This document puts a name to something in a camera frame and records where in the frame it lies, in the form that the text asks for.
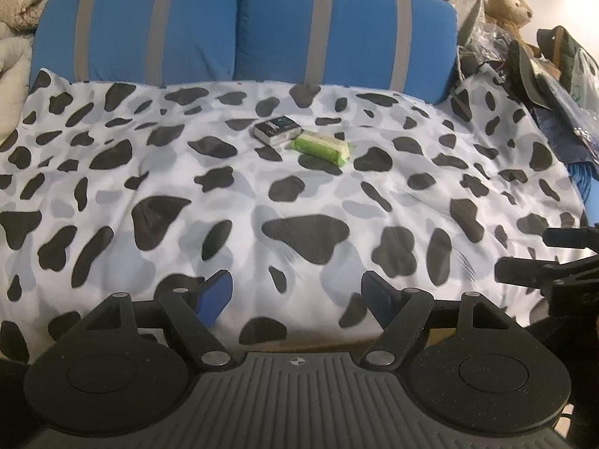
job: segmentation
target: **green package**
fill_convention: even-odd
[[[291,148],[298,152],[320,157],[339,167],[349,160],[349,145],[343,140],[304,130],[291,142]]]

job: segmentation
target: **blanket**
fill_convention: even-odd
[[[332,163],[263,146],[287,115],[348,141]],[[391,91],[274,82],[153,88],[41,71],[0,146],[0,351],[33,360],[101,300],[151,299],[232,273],[206,321],[233,352],[349,343],[380,328],[375,270],[442,299],[478,290],[527,324],[537,291],[495,282],[503,256],[569,262],[547,227],[583,206],[526,109],[488,66],[431,106]]]
[[[0,22],[0,141],[19,124],[29,89],[32,35]]]

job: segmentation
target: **small box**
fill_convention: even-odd
[[[300,125],[291,118],[280,116],[254,125],[254,136],[269,146],[279,145],[297,138],[302,132]]]

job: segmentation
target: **gray stripe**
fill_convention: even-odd
[[[73,49],[73,75],[75,81],[89,80],[89,27],[92,23],[93,9],[94,0],[79,0]]]
[[[146,46],[146,83],[151,86],[162,85],[162,54],[170,8],[171,0],[154,0]]]
[[[411,46],[411,1],[395,0],[397,6],[397,36],[395,38],[395,58],[391,73],[392,91],[403,91],[408,74]]]
[[[308,59],[305,65],[306,84],[321,84],[325,73],[326,45],[331,27],[333,0],[314,0]]]

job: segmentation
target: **metal screw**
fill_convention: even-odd
[[[366,362],[375,366],[389,366],[394,361],[395,356],[388,351],[371,351],[366,355]]]
[[[223,366],[231,361],[231,355],[224,351],[209,351],[202,356],[202,363],[209,366]]]

